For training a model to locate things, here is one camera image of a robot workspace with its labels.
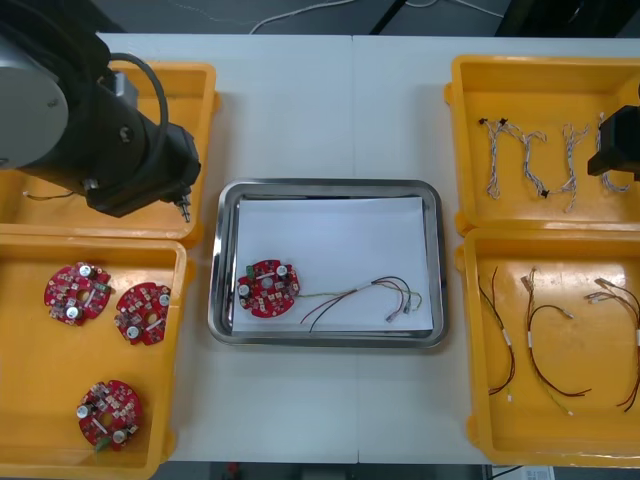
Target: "black wire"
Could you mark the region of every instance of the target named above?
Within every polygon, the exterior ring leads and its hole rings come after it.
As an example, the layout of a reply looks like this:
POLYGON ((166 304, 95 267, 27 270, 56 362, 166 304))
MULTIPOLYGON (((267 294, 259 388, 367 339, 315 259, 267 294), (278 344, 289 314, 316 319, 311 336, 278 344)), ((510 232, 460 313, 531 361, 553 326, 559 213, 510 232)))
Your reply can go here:
POLYGON ((377 278, 376 280, 374 280, 371 283, 379 282, 380 280, 386 280, 388 278, 393 278, 394 280, 398 280, 398 281, 404 283, 404 286, 407 287, 407 293, 409 295, 409 298, 407 299, 407 303, 411 304, 411 289, 409 288, 409 284, 407 282, 405 282, 403 279, 401 279, 400 277, 394 277, 394 276, 380 277, 380 278, 377 278))
POLYGON ((494 478, 501 477, 502 475, 506 475, 507 473, 515 472, 519 468, 522 468, 522 465, 520 465, 518 467, 510 468, 509 470, 505 470, 504 472, 496 473, 495 475, 489 477, 487 480, 493 480, 494 478))
POLYGON ((158 125, 158 131, 153 139, 153 146, 149 150, 149 156, 145 161, 147 165, 154 165, 156 158, 164 147, 164 142, 167 138, 167 128, 169 127, 169 106, 167 105, 167 97, 164 94, 162 84, 160 83, 160 80, 158 80, 153 69, 135 55, 131 55, 130 53, 112 53, 111 60, 121 60, 136 65, 149 78, 149 81, 156 92, 158 104, 160 105, 160 124, 158 125))
POLYGON ((340 300, 342 300, 345 297, 348 297, 349 295, 351 295, 351 293, 347 293, 345 295, 343 295, 342 297, 336 298, 335 302, 333 302, 331 305, 329 305, 327 308, 325 308, 320 315, 318 315, 316 317, 316 319, 313 321, 313 323, 311 324, 311 328, 309 329, 309 333, 311 333, 311 331, 313 330, 313 327, 316 326, 316 323, 318 323, 318 320, 320 320, 320 317, 322 317, 322 315, 324 315, 325 313, 327 313, 327 310, 329 310, 331 307, 334 307, 336 305, 336 303, 338 303, 340 300))

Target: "yellow plastic bin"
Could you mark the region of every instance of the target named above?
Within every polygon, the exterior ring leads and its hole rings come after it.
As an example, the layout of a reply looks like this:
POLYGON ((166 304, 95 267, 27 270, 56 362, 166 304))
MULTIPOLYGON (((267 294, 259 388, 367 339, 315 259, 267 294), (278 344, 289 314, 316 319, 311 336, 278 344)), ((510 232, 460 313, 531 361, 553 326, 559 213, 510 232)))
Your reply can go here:
POLYGON ((184 247, 173 241, 0 235, 0 475, 149 478, 173 449, 169 432, 174 362, 185 289, 192 279, 184 247), (65 265, 106 269, 115 289, 102 314, 81 327, 49 317, 45 286, 65 265), (171 288, 164 340, 130 345, 114 324, 131 286, 171 288), (96 453, 75 410, 88 389, 117 379, 144 409, 142 428, 120 452, 96 453))
MULTIPOLYGON (((173 204, 155 202, 123 218, 113 218, 86 205, 83 197, 37 202, 22 192, 48 196, 65 190, 16 171, 0 172, 0 233, 59 236, 154 238, 177 240, 187 247, 198 243, 203 227, 200 214, 202 188, 207 175, 209 135, 217 106, 216 72, 198 63, 151 63, 162 82, 169 103, 169 120, 193 135, 202 172, 191 194, 191 223, 185 223, 173 204)), ((138 108, 153 122, 159 107, 151 83, 137 67, 117 62, 114 70, 125 72, 139 90, 138 108)))
MULTIPOLYGON (((461 56, 452 65, 453 81, 445 87, 451 107, 461 211, 456 227, 466 234, 474 227, 528 229, 616 229, 640 231, 640 188, 626 193, 606 190, 598 177, 587 175, 595 153, 598 116, 624 105, 638 104, 640 60, 461 56), (486 188, 491 155, 487 127, 479 119, 506 118, 529 133, 546 133, 546 143, 533 141, 531 171, 550 190, 569 178, 564 124, 590 131, 574 153, 577 200, 565 213, 570 194, 536 196, 523 173, 522 143, 503 133, 498 137, 497 173, 501 196, 486 188)), ((633 184, 633 176, 614 172, 614 184, 633 184)))
POLYGON ((474 229, 456 251, 462 272, 471 374, 471 442, 496 464, 640 467, 640 399, 627 413, 616 407, 636 380, 633 314, 616 301, 590 304, 603 277, 640 294, 640 235, 635 232, 474 229), (554 304, 536 316, 536 362, 566 391, 591 388, 584 397, 545 392, 528 357, 528 292, 521 277, 537 268, 536 305, 554 304), (510 391, 489 396, 509 373, 509 350, 479 284, 491 292, 515 353, 510 391))

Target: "electronic component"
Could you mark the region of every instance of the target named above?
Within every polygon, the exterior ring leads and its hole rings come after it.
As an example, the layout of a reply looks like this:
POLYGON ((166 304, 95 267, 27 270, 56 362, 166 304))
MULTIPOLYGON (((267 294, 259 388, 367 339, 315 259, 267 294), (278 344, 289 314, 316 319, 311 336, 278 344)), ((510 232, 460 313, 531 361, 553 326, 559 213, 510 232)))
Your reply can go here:
POLYGON ((247 266, 247 275, 238 280, 240 305, 260 318, 282 315, 293 306, 300 293, 298 276, 292 265, 264 260, 247 266))
POLYGON ((126 383, 111 380, 96 383, 76 408, 82 434, 100 450, 119 451, 142 425, 142 404, 126 383))
POLYGON ((171 290, 153 282, 127 290, 116 306, 116 327, 131 345, 153 345, 164 339, 171 290))
POLYGON ((96 318, 109 303, 111 275, 89 263, 78 262, 58 271, 44 291, 49 315, 67 325, 96 318))

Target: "stainless steel tray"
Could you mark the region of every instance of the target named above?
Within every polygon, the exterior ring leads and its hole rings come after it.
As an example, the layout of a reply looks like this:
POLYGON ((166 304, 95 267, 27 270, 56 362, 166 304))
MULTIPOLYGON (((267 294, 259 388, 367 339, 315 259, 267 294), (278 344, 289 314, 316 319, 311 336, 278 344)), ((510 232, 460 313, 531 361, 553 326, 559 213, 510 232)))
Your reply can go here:
POLYGON ((230 183, 220 194, 209 292, 209 329, 232 345, 428 348, 448 328, 442 211, 438 193, 416 180, 262 179, 230 183), (421 197, 433 330, 413 332, 233 333, 236 245, 241 200, 421 197))

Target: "white table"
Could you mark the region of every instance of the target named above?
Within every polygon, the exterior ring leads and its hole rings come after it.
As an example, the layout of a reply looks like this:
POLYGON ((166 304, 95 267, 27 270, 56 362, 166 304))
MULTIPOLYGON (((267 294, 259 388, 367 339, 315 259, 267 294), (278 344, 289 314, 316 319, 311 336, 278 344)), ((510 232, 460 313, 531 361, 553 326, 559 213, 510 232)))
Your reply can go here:
POLYGON ((618 56, 640 40, 105 35, 112 51, 213 64, 222 108, 204 218, 240 177, 415 178, 442 197, 450 332, 428 352, 229 347, 206 322, 211 245, 191 252, 176 366, 172 460, 486 463, 470 413, 461 243, 448 107, 461 54, 618 56))

